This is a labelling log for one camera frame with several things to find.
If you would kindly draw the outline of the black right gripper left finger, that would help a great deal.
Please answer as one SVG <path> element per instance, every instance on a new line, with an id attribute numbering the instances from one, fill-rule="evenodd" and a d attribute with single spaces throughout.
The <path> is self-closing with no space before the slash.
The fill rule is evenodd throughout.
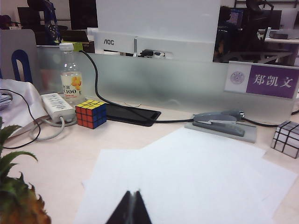
<path id="1" fill-rule="evenodd" d="M 126 191 L 114 211 L 112 212 L 106 224 L 125 224 L 129 217 L 129 204 L 131 199 L 131 192 Z"/>

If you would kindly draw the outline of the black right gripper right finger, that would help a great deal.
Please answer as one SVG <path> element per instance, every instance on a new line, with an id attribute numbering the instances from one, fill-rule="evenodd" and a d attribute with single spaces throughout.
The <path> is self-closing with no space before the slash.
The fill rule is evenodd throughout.
<path id="1" fill-rule="evenodd" d="M 134 206 L 134 223 L 135 224 L 152 224 L 146 206 L 139 191 L 135 194 Z"/>

